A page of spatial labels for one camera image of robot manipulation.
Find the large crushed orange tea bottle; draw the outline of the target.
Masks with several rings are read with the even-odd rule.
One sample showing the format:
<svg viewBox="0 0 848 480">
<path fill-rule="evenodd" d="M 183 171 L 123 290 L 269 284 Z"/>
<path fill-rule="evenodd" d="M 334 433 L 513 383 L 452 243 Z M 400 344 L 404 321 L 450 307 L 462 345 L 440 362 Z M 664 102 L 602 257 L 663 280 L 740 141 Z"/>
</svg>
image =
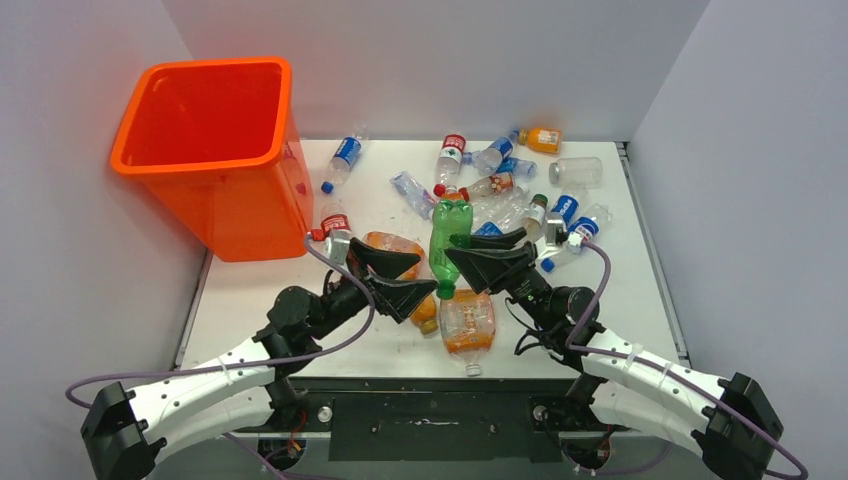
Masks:
<svg viewBox="0 0 848 480">
<path fill-rule="evenodd" d="M 364 237 L 364 242 L 374 248 L 401 253 L 414 253 L 419 256 L 419 261 L 415 266 L 405 271 L 398 277 L 399 280 L 414 280 L 422 277 L 422 265 L 426 260 L 426 253 L 420 244 L 395 235 L 381 231 L 368 232 Z"/>
</svg>

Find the small orange juice bottle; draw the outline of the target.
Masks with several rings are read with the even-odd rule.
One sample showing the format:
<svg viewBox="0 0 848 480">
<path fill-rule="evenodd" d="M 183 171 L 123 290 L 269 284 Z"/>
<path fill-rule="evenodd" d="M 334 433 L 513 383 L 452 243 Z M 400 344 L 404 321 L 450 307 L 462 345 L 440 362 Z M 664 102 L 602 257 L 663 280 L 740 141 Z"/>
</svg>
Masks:
<svg viewBox="0 0 848 480">
<path fill-rule="evenodd" d="M 439 328 L 437 303 L 432 295 L 426 297 L 410 315 L 409 320 L 422 335 L 430 335 Z"/>
</svg>

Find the green plastic bottle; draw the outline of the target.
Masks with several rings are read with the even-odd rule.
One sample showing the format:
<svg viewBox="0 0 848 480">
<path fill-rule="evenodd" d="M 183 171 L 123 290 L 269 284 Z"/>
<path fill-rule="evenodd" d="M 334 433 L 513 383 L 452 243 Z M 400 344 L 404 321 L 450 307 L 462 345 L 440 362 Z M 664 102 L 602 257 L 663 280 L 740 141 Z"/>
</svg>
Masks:
<svg viewBox="0 0 848 480">
<path fill-rule="evenodd" d="M 464 201 L 444 201 L 437 203 L 432 217 L 432 231 L 429 243 L 429 266 L 438 281 L 436 295 L 441 300 L 452 299 L 460 272 L 458 267 L 446 255 L 453 234 L 471 235 L 473 206 Z"/>
</svg>

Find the crushed orange tea bottle front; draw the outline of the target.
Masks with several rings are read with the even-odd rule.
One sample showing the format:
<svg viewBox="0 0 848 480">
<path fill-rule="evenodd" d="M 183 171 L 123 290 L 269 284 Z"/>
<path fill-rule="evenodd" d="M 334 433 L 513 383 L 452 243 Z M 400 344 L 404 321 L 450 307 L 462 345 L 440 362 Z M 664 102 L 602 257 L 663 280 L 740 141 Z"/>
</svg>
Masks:
<svg viewBox="0 0 848 480">
<path fill-rule="evenodd" d="M 492 348 L 497 332 L 490 295 L 458 289 L 451 299 L 440 301 L 439 328 L 446 352 L 463 364 L 465 375 L 481 377 L 481 360 Z"/>
</svg>

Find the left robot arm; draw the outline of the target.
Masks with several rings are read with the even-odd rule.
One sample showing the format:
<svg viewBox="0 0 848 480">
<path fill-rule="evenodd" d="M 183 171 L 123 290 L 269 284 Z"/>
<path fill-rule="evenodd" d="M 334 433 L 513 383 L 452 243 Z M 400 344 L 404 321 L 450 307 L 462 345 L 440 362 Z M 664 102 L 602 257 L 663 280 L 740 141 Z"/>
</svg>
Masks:
<svg viewBox="0 0 848 480">
<path fill-rule="evenodd" d="M 321 293 L 284 288 L 266 325 L 225 353 L 191 369 L 104 375 L 87 408 L 80 434 L 98 479 L 144 479 L 158 461 L 213 437 L 267 424 L 282 431 L 298 416 L 298 394 L 289 378 L 312 360 L 342 350 L 357 331 L 327 349 L 319 340 L 361 311 L 401 323 L 438 286 L 433 279 L 404 280 L 421 260 L 352 239 L 340 279 L 326 279 Z"/>
</svg>

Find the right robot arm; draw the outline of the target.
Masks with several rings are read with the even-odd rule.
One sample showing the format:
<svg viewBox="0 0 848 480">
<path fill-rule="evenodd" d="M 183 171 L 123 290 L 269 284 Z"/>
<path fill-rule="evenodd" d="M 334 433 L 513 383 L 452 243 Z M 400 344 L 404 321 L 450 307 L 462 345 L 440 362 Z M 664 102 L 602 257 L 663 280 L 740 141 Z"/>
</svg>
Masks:
<svg viewBox="0 0 848 480">
<path fill-rule="evenodd" d="M 507 293 L 531 320 L 527 337 L 578 372 L 564 399 L 568 422 L 653 435 L 692 452 L 721 479 L 768 475 L 783 426 L 754 379 L 702 373 L 620 337 L 600 322 L 603 289 L 551 285 L 531 243 L 479 238 L 445 254 L 475 292 Z"/>
</svg>

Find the orange plastic bin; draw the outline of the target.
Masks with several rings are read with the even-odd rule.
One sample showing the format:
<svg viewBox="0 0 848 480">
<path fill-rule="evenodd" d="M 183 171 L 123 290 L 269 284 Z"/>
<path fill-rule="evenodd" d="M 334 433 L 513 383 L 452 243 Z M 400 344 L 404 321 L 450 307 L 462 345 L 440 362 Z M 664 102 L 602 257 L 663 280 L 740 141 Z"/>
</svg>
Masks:
<svg viewBox="0 0 848 480">
<path fill-rule="evenodd" d="M 220 260 L 297 258 L 314 193 L 283 58 L 163 63 L 130 97 L 110 164 Z"/>
</svg>

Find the slim orange label bottle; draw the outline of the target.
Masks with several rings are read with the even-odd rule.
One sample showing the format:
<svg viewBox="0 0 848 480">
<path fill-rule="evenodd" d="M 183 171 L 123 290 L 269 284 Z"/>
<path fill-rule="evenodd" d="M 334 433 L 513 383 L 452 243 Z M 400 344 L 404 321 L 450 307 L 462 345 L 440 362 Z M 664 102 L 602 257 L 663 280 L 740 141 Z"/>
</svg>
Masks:
<svg viewBox="0 0 848 480">
<path fill-rule="evenodd" d="M 445 188 L 444 191 L 439 195 L 439 198 L 444 201 L 464 201 L 464 195 L 456 188 L 450 187 Z"/>
</svg>

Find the pepsi bottle upper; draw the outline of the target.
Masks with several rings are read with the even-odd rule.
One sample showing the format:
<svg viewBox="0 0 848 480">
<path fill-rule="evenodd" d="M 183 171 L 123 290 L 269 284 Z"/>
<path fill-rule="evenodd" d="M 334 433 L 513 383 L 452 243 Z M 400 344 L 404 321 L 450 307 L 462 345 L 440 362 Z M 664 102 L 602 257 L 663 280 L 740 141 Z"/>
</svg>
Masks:
<svg viewBox="0 0 848 480">
<path fill-rule="evenodd" d="M 580 206 L 588 195 L 587 188 L 580 183 L 566 184 L 551 208 L 551 214 L 568 227 L 576 219 Z"/>
</svg>

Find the pepsi bottle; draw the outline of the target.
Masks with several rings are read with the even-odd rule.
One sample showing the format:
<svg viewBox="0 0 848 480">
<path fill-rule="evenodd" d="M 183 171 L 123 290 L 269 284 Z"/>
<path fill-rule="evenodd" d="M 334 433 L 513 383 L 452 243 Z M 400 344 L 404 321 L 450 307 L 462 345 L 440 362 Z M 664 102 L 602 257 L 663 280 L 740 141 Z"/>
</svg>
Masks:
<svg viewBox="0 0 848 480">
<path fill-rule="evenodd" d="M 560 251 L 544 258 L 540 267 L 545 273 L 573 263 L 581 254 L 586 242 L 595 237 L 611 222 L 612 213 L 606 205 L 590 205 L 569 227 Z"/>
<path fill-rule="evenodd" d="M 551 208 L 551 214 L 568 227 L 576 219 L 580 206 L 588 195 L 587 188 L 580 183 L 566 184 Z"/>
</svg>

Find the clear bottle red label red cap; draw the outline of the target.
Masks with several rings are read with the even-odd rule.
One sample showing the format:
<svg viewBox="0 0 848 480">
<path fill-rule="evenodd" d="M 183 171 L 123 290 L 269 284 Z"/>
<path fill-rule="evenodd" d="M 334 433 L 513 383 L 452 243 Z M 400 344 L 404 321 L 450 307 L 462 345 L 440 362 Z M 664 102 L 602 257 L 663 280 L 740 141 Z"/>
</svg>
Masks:
<svg viewBox="0 0 848 480">
<path fill-rule="evenodd" d="M 318 220 L 318 226 L 311 232 L 314 241 L 326 240 L 332 233 L 352 234 L 349 217 L 340 202 L 325 204 Z"/>
</svg>

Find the light blue crushed bottle back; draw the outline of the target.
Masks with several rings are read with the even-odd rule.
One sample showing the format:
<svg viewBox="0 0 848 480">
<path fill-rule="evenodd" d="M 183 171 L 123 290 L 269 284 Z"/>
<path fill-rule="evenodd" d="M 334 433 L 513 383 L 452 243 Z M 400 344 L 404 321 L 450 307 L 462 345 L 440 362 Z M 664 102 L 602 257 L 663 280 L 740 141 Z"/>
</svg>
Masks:
<svg viewBox="0 0 848 480">
<path fill-rule="evenodd" d="M 497 168 L 494 168 L 480 162 L 478 160 L 479 154 L 480 151 L 465 152 L 462 156 L 462 164 L 472 165 L 484 176 L 495 173 L 511 173 L 515 178 L 532 179 L 537 173 L 537 164 L 533 161 L 508 156 L 501 161 Z"/>
</svg>

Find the blue label bottle at back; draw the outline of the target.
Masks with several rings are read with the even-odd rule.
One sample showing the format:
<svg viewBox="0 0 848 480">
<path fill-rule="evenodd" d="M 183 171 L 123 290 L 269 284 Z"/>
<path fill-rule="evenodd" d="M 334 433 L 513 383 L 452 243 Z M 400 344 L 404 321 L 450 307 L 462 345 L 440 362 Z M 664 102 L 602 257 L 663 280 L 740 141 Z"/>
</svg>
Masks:
<svg viewBox="0 0 848 480">
<path fill-rule="evenodd" d="M 495 173 L 503 161 L 511 155 L 518 144 L 519 131 L 511 130 L 507 134 L 498 137 L 488 147 L 471 156 L 471 164 L 482 174 L 491 175 Z"/>
</svg>

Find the orange juice bottle at back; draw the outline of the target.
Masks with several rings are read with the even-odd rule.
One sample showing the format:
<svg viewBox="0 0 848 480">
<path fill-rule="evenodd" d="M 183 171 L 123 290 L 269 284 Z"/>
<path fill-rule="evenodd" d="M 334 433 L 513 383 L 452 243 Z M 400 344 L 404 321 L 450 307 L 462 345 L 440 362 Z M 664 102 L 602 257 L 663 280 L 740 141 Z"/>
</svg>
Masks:
<svg viewBox="0 0 848 480">
<path fill-rule="evenodd" d="M 560 152 L 562 131 L 545 127 L 522 129 L 518 133 L 518 143 L 534 152 L 555 155 Z"/>
</svg>

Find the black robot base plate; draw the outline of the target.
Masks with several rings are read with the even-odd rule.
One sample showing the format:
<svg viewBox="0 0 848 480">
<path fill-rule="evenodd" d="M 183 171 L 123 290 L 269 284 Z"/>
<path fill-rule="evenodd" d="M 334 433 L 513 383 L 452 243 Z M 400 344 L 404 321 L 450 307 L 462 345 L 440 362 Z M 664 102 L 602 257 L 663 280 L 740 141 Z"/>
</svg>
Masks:
<svg viewBox="0 0 848 480">
<path fill-rule="evenodd" d="M 588 448 L 609 430 L 569 404 L 570 379 L 301 377 L 292 384 L 299 402 L 245 433 L 326 440 L 332 461 L 556 462 L 567 438 Z"/>
</svg>

